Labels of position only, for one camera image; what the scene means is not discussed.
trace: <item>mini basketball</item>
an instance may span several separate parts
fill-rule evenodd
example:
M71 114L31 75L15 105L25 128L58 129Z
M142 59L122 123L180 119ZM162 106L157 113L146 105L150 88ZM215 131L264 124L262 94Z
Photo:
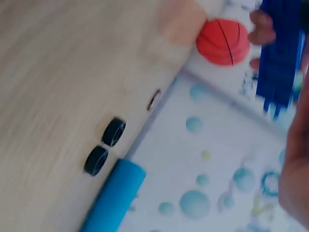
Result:
M197 50L212 63L234 65L242 62L250 50L247 36L247 29L241 23L215 19L203 26L197 38Z

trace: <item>blue bubble pattern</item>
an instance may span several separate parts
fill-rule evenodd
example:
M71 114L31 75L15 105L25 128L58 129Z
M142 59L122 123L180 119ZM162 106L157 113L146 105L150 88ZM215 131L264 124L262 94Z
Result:
M187 130L193 134L202 132L204 126L202 120L196 116L189 117L185 125Z
M206 187L210 183L208 176L205 174L198 175L196 181L197 185L199 185L200 187Z
M210 211L209 198L197 190L189 190L180 199L180 208L189 219L201 219Z
M159 205L159 213L163 216L170 217L174 214L174 206L170 202L163 202Z
M233 175L233 181L239 191L250 192L255 185L253 172L248 168L239 168Z
M231 196L225 197L223 199L223 206L225 208L231 209L235 206L235 201Z
M195 102L202 101L207 94L207 89L204 85L196 84L190 88L190 97Z

